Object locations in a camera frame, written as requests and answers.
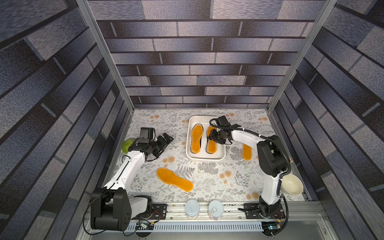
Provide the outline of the orange fuzzy insole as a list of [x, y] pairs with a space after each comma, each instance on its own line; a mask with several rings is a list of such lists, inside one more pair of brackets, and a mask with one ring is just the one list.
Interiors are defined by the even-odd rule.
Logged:
[[201, 139], [203, 136], [203, 126], [201, 124], [196, 124], [191, 131], [191, 152], [197, 154], [201, 150]]
[[209, 139], [212, 130], [216, 130], [216, 128], [209, 126], [207, 129], [207, 147], [206, 151], [208, 154], [214, 154], [217, 151], [217, 143]]
[[243, 144], [242, 158], [246, 161], [252, 159], [252, 148], [246, 144]]
[[157, 177], [165, 184], [176, 186], [179, 189], [190, 192], [193, 190], [194, 184], [186, 179], [177, 176], [173, 171], [165, 168], [157, 169]]

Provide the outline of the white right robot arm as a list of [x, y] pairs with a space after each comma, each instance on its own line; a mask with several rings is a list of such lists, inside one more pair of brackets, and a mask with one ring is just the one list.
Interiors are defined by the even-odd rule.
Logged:
[[209, 140], [220, 145], [237, 141], [257, 150], [259, 165], [264, 172], [264, 185], [258, 208], [253, 210], [253, 214], [270, 218], [281, 207], [282, 178], [291, 173], [290, 158], [281, 147], [280, 138], [276, 135], [265, 137], [240, 125], [231, 125], [226, 116], [211, 119], [209, 124], [215, 128], [208, 136]]

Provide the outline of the white bowl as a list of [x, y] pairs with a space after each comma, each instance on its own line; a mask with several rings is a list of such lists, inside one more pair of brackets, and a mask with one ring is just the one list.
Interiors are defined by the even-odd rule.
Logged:
[[293, 174], [288, 174], [283, 176], [282, 178], [281, 190], [285, 194], [298, 196], [303, 193], [304, 186], [297, 176]]

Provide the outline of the silver tin can left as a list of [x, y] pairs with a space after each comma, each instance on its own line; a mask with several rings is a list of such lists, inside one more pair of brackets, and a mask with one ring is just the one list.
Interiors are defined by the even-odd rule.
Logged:
[[185, 204], [185, 214], [190, 220], [195, 220], [200, 213], [200, 204], [196, 200], [188, 200]]

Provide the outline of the green cabbage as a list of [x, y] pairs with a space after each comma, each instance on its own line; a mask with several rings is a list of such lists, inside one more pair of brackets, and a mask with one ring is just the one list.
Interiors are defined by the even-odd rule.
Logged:
[[134, 139], [127, 139], [123, 142], [123, 145], [122, 145], [122, 151], [123, 153], [127, 154], [128, 151], [129, 151], [129, 147], [133, 144], [134, 142]]

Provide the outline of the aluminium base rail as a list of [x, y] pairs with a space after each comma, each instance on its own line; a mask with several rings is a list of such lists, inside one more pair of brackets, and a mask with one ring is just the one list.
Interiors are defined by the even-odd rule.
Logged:
[[[249, 220], [238, 209], [242, 202], [225, 202], [219, 220], [208, 216], [208, 203], [200, 204], [200, 215], [189, 219], [185, 203], [168, 203], [166, 218], [155, 224], [153, 231], [135, 231], [131, 222], [125, 233], [106, 231], [89, 236], [80, 230], [78, 240], [266, 240], [260, 229], [262, 220]], [[289, 221], [276, 240], [336, 240], [330, 220], [319, 202], [289, 201]]]

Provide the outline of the white plastic storage box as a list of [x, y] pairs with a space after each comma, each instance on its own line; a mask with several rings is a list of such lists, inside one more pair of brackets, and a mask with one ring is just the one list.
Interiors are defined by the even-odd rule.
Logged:
[[[213, 154], [209, 154], [206, 151], [208, 138], [207, 138], [207, 129], [210, 126], [210, 120], [215, 119], [214, 116], [192, 116], [189, 121], [188, 133], [187, 133], [187, 145], [186, 145], [186, 155], [187, 157], [195, 162], [208, 162], [208, 163], [218, 163], [226, 157], [226, 146], [217, 144], [217, 151]], [[192, 153], [192, 129], [196, 124], [201, 124], [204, 130], [204, 134], [201, 140], [201, 150], [199, 153]]]

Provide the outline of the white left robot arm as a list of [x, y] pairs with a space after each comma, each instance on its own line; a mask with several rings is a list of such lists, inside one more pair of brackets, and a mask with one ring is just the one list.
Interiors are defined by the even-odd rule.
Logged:
[[173, 140], [166, 133], [156, 136], [154, 128], [141, 128], [140, 136], [129, 146], [125, 160], [116, 174], [104, 187], [96, 188], [92, 193], [91, 229], [124, 232], [132, 219], [152, 216], [152, 198], [140, 195], [130, 199], [127, 190], [148, 156], [159, 158]]

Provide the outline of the silver tin can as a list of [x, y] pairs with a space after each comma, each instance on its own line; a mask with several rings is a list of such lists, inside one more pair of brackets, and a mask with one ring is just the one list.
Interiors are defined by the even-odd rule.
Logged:
[[200, 213], [200, 204], [196, 200], [188, 200], [185, 204], [185, 214], [190, 220], [195, 220]]
[[219, 220], [224, 214], [224, 206], [218, 200], [213, 200], [208, 206], [208, 215], [212, 220]]

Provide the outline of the silver tin can right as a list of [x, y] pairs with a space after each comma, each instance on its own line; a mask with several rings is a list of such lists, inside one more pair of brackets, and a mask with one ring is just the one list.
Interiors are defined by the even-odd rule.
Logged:
[[213, 200], [208, 206], [208, 215], [212, 220], [219, 220], [224, 214], [224, 206], [218, 200]]

